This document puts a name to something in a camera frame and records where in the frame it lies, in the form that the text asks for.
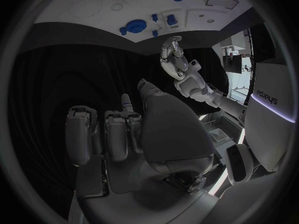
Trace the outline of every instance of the grate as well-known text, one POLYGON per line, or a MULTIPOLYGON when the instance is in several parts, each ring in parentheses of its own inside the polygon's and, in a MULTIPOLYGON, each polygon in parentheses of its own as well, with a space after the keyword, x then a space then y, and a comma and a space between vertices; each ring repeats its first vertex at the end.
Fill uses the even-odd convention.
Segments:
POLYGON ((216 142, 220 142, 228 136, 221 129, 217 128, 209 132, 216 142))

